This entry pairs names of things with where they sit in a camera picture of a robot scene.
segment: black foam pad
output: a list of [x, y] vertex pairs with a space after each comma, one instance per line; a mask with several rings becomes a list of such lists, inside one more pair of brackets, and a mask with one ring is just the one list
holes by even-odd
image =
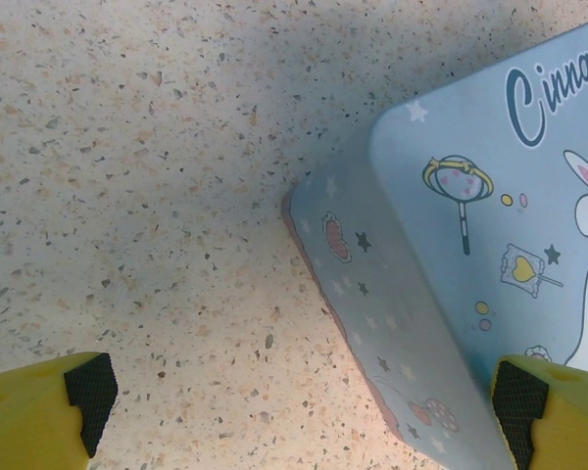
[[89, 458], [96, 454], [111, 408], [118, 396], [118, 383], [111, 358], [101, 353], [64, 374], [70, 405], [82, 415], [80, 438]]
[[529, 469], [534, 450], [531, 424], [542, 418], [548, 397], [549, 384], [506, 360], [501, 362], [492, 404], [518, 470]]

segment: star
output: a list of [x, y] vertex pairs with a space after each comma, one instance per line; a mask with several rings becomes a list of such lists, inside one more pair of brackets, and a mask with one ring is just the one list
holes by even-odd
[[301, 227], [303, 227], [303, 231], [308, 235], [312, 233], [312, 228], [310, 227], [310, 223], [306, 219], [301, 219]]
[[371, 316], [367, 316], [366, 323], [368, 324], [371, 330], [376, 330], [376, 323], [374, 321], [374, 318], [372, 318]]
[[383, 369], [383, 372], [388, 373], [390, 372], [390, 368], [388, 367], [388, 363], [385, 359], [382, 359], [381, 357], [377, 356], [376, 357], [377, 360], [379, 361], [379, 365], [381, 366], [381, 368]]
[[368, 248], [372, 248], [372, 245], [368, 242], [366, 238], [366, 232], [355, 232], [355, 236], [357, 237], [357, 246], [362, 247], [364, 249], [364, 253], [368, 253]]
[[428, 110], [425, 110], [420, 106], [418, 100], [408, 104], [408, 110], [410, 110], [410, 120], [412, 122], [414, 122], [415, 120], [424, 122], [424, 117], [427, 116], [427, 114], [429, 113]]
[[416, 376], [414, 375], [414, 371], [412, 370], [412, 368], [409, 365], [401, 364], [401, 374], [403, 374], [405, 376], [405, 378], [408, 379], [408, 382], [415, 382], [416, 381]]
[[366, 283], [358, 282], [357, 284], [360, 286], [360, 292], [364, 294], [364, 297], [367, 296], [369, 294], [369, 290], [366, 288]]
[[562, 253], [560, 253], [558, 250], [554, 248], [553, 243], [551, 244], [551, 247], [545, 250], [545, 254], [547, 255], [547, 257], [549, 257], [549, 264], [551, 264], [552, 262], [554, 262], [555, 264], [560, 264], [559, 259]]
[[329, 195], [329, 198], [333, 199], [333, 195], [337, 191], [337, 187], [335, 186], [335, 176], [329, 176], [326, 178], [326, 194]]
[[342, 297], [344, 295], [344, 289], [342, 289], [342, 285], [337, 281], [333, 281], [333, 290], [337, 294], [337, 297]]
[[358, 346], [361, 346], [364, 342], [362, 341], [360, 334], [357, 331], [352, 331], [351, 333], [353, 333], [353, 341], [355, 341]]
[[396, 324], [396, 320], [392, 316], [386, 315], [385, 324], [388, 325], [391, 330], [396, 330], [399, 327], [399, 325]]
[[417, 429], [410, 426], [410, 423], [408, 423], [408, 431], [412, 436], [414, 436], [414, 439], [420, 439]]
[[435, 448], [438, 449], [438, 452], [440, 453], [447, 453], [447, 451], [444, 449], [444, 444], [442, 444], [440, 441], [438, 441], [435, 438], [431, 438], [431, 443], [433, 444], [433, 446]]

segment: white star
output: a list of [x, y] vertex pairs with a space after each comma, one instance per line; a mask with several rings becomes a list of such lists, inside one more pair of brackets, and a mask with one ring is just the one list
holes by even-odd
[[403, 374], [405, 376], [405, 378], [408, 379], [408, 382], [415, 382], [416, 381], [416, 376], [414, 375], [414, 371], [412, 370], [412, 368], [409, 365], [401, 364], [401, 374]]
[[310, 223], [305, 220], [304, 218], [301, 219], [301, 226], [303, 227], [303, 231], [308, 235], [312, 233], [312, 228], [310, 227]]
[[408, 104], [408, 110], [410, 110], [410, 120], [414, 122], [415, 120], [419, 120], [420, 122], [424, 122], [424, 117], [427, 116], [429, 113], [428, 110], [424, 110], [418, 100], [414, 101], [413, 103]]
[[344, 295], [344, 289], [342, 289], [342, 285], [337, 281], [333, 281], [333, 290], [337, 294], [337, 297], [342, 297]]
[[367, 316], [366, 323], [368, 324], [371, 330], [376, 330], [376, 323], [374, 322], [374, 318], [372, 318], [371, 316]]
[[358, 346], [361, 346], [364, 342], [362, 341], [360, 334], [357, 331], [352, 331], [351, 333], [353, 334], [353, 341], [355, 341]]
[[431, 443], [433, 444], [433, 446], [435, 448], [438, 449], [438, 452], [440, 453], [447, 453], [447, 451], [444, 449], [444, 444], [442, 444], [440, 441], [438, 441], [435, 438], [431, 438]]
[[335, 176], [329, 176], [326, 178], [326, 194], [329, 195], [329, 198], [333, 199], [333, 195], [337, 191], [337, 187], [335, 186]]
[[393, 316], [385, 316], [385, 324], [390, 327], [391, 330], [396, 330], [399, 325], [396, 324], [396, 320]]

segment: speckled floor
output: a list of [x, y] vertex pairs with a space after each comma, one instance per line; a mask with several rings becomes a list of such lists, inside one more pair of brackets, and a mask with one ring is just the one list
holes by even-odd
[[565, 0], [0, 0], [0, 371], [112, 355], [91, 469], [434, 469], [279, 214], [378, 111], [588, 21]]

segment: light blue tin box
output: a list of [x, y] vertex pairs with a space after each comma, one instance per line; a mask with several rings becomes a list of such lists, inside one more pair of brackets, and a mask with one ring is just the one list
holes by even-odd
[[588, 24], [390, 109], [284, 201], [393, 431], [514, 468], [497, 359], [588, 370]]

